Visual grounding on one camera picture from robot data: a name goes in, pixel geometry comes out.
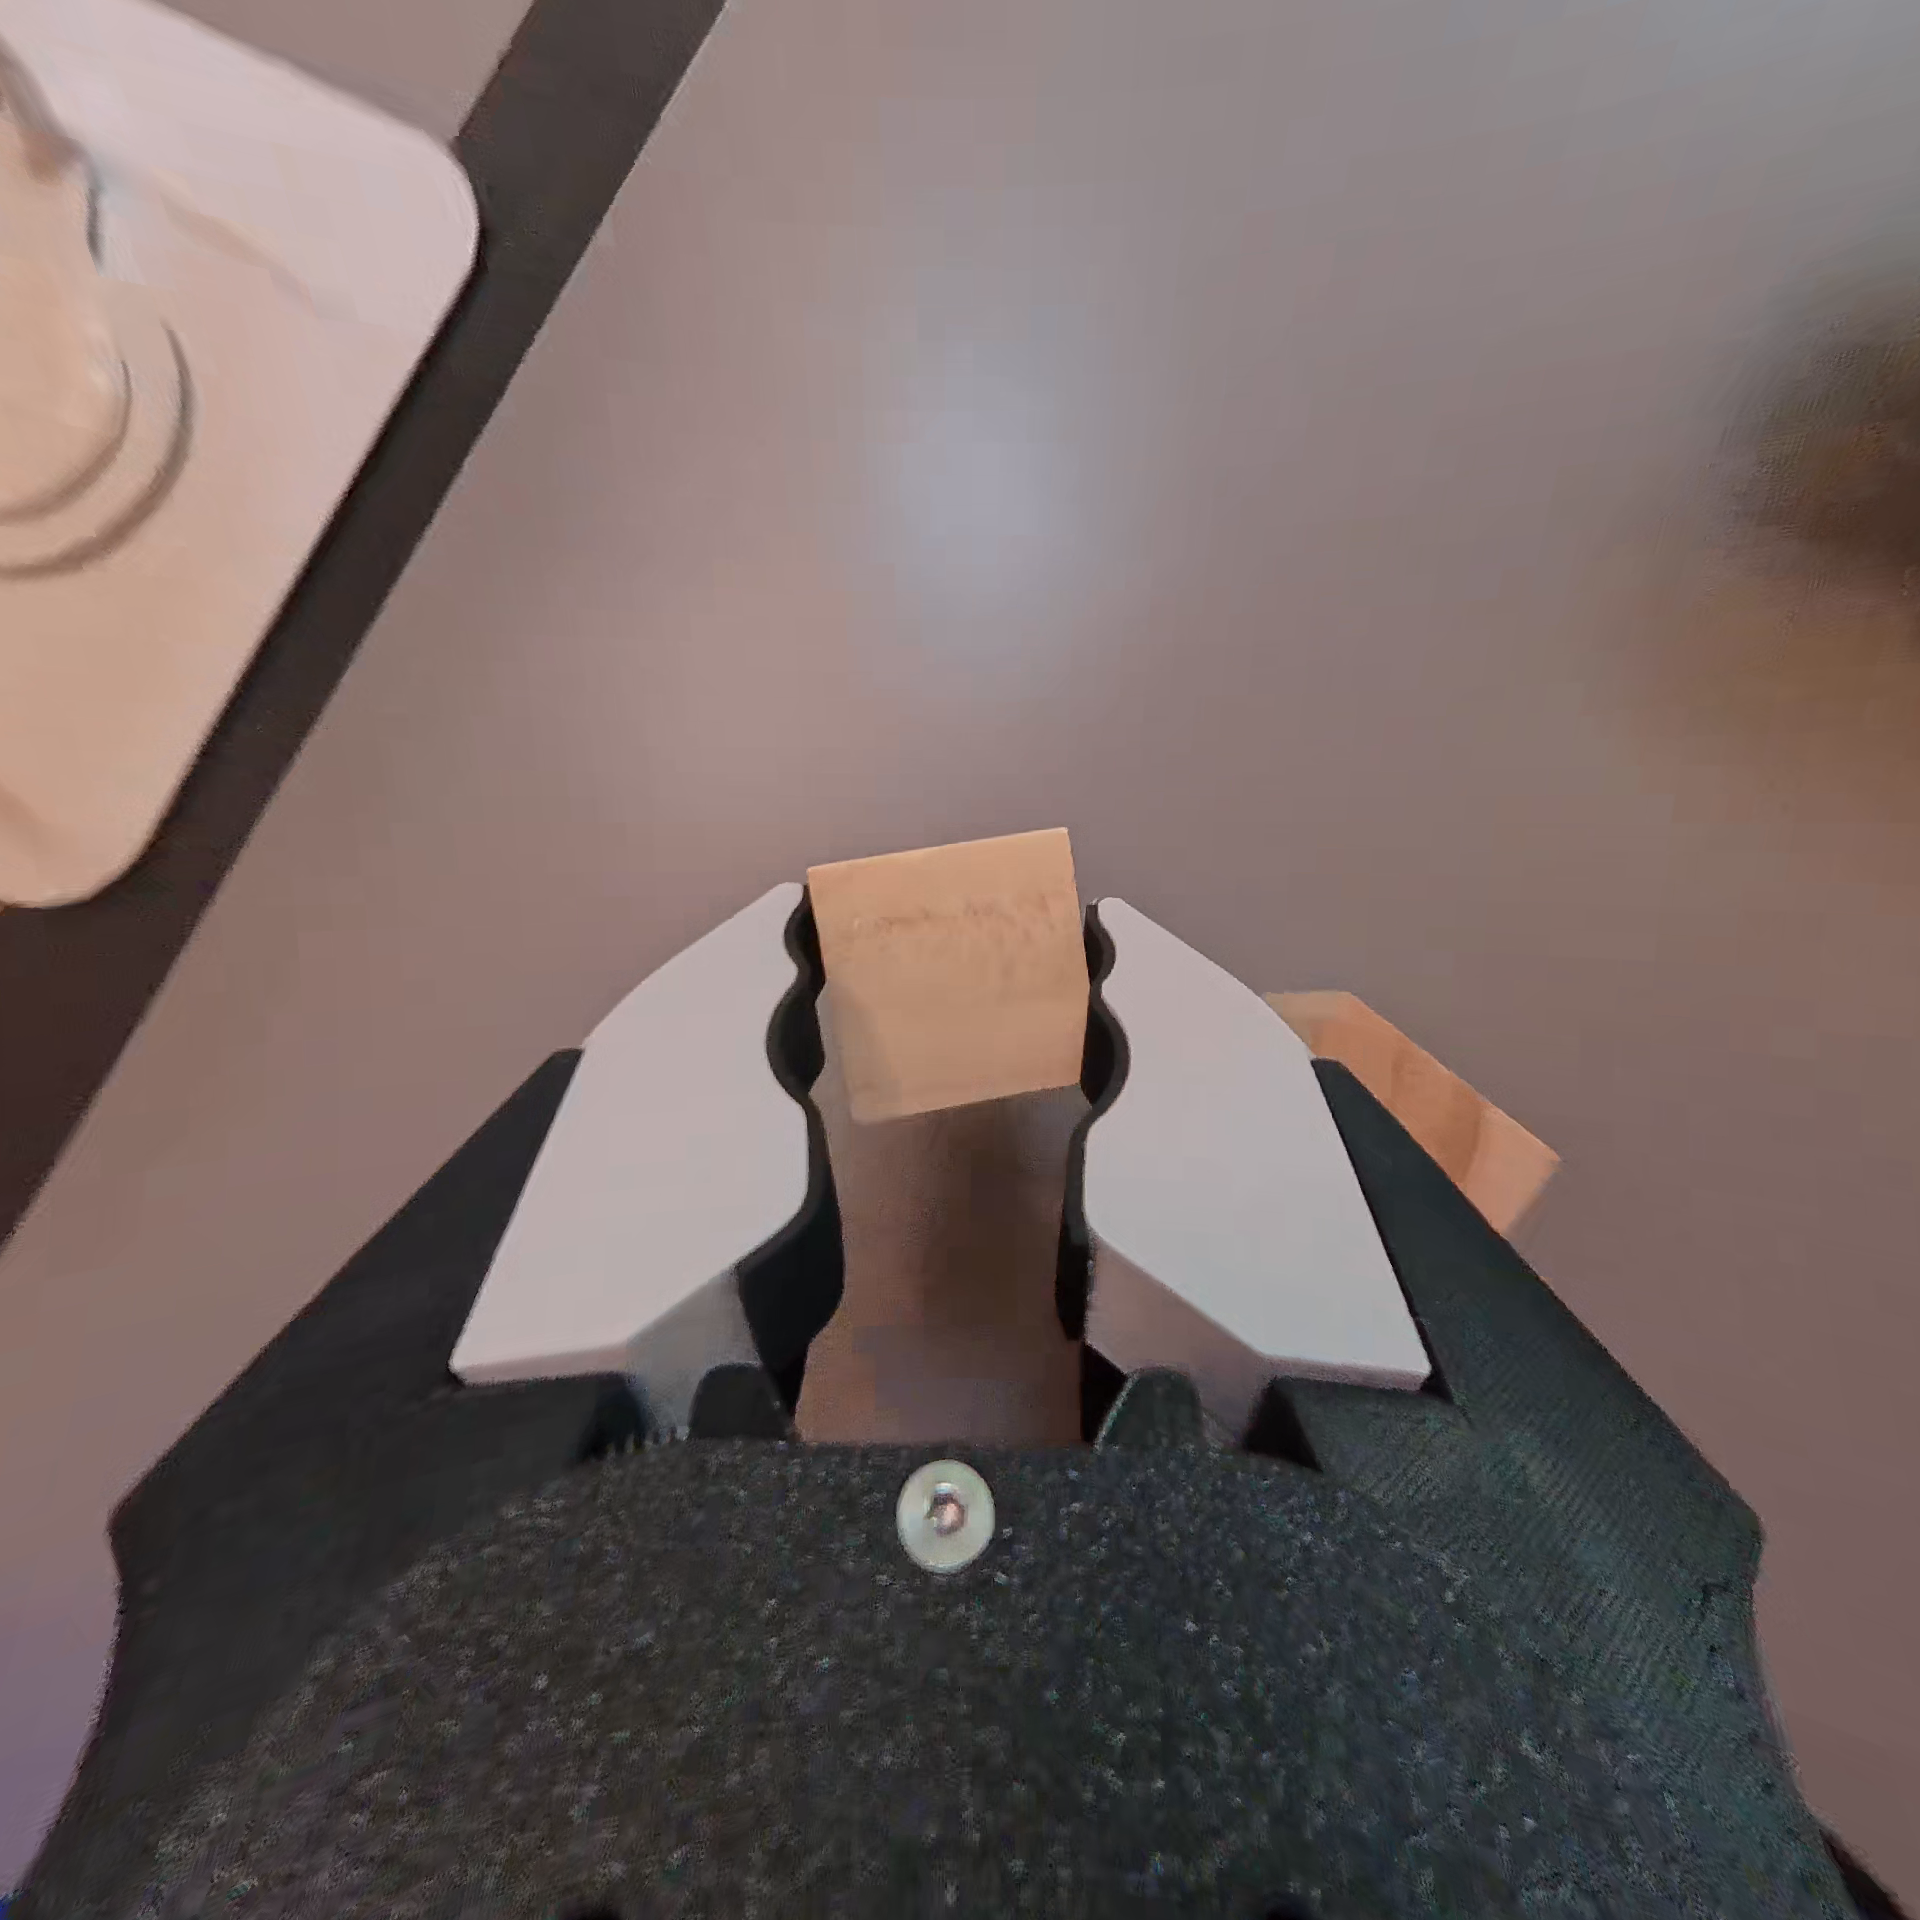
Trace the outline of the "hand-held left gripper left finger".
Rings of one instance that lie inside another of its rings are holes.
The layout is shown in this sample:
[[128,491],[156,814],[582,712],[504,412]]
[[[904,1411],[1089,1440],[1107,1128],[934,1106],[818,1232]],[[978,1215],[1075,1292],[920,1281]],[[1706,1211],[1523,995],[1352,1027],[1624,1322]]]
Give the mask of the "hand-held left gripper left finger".
[[739,911],[587,1035],[450,1371],[625,1376],[688,1434],[713,1369],[785,1409],[835,1312],[835,1187],[813,1102],[825,969],[804,886]]

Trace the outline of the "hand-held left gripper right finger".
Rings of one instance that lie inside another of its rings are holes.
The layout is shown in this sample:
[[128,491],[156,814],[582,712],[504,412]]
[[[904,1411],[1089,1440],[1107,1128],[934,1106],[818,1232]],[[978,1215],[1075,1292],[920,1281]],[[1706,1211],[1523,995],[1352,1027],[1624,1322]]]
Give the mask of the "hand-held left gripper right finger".
[[1253,1428],[1282,1379],[1421,1393],[1433,1363],[1307,1044],[1115,896],[1085,936],[1068,1338],[1096,1369],[1184,1376],[1214,1428]]

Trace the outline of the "small wooden cube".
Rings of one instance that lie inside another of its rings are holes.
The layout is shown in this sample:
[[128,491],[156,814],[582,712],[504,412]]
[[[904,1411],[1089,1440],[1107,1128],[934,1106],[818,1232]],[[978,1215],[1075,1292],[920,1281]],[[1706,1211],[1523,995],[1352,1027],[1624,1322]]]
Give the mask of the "small wooden cube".
[[856,1123],[1080,1079],[1091,980],[1066,828],[827,863],[806,898]]

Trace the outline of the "large wooden cube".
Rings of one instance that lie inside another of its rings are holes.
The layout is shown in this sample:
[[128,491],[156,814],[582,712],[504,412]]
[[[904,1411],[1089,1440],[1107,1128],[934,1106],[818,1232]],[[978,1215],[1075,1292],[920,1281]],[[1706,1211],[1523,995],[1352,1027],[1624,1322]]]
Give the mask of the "large wooden cube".
[[1476,1211],[1513,1239],[1561,1163],[1545,1142],[1352,993],[1275,993],[1264,1002],[1313,1056],[1348,1068]]

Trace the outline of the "pale wooden board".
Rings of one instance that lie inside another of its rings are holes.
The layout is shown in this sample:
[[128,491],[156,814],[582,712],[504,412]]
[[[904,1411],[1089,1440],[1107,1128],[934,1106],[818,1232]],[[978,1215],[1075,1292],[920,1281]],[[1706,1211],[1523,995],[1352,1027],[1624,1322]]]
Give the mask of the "pale wooden board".
[[153,841],[473,273],[448,146],[162,6],[5,6],[106,177],[106,255],[179,334],[196,433],[102,563],[2,590],[5,908]]

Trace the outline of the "clear glass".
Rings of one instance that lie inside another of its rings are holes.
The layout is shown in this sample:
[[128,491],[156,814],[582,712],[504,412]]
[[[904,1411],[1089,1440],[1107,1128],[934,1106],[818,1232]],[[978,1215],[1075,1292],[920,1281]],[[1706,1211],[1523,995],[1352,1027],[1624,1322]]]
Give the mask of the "clear glass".
[[156,300],[108,268],[106,175],[2,49],[2,576],[102,563],[173,491],[196,385]]

